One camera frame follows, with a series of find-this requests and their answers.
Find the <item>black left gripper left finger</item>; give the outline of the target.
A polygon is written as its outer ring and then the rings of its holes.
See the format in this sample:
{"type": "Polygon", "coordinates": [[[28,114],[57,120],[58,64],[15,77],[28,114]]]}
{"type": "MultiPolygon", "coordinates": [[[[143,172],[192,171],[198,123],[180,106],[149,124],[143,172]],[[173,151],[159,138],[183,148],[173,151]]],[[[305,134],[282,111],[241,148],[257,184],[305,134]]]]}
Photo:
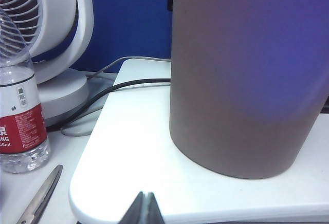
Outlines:
{"type": "Polygon", "coordinates": [[[144,193],[139,192],[135,197],[134,201],[131,203],[128,210],[125,212],[121,220],[120,224],[136,224],[139,222],[140,213],[143,205],[144,193]]]}

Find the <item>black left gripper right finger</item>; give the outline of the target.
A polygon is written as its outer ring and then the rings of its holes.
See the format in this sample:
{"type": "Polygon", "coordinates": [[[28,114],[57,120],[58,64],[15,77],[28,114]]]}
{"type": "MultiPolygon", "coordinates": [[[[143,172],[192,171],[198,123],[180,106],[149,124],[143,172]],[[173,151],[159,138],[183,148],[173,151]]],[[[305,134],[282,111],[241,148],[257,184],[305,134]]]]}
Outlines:
{"type": "Polygon", "coordinates": [[[146,210],[144,214],[144,223],[147,224],[164,224],[157,200],[154,193],[149,192],[146,197],[146,210]]]}

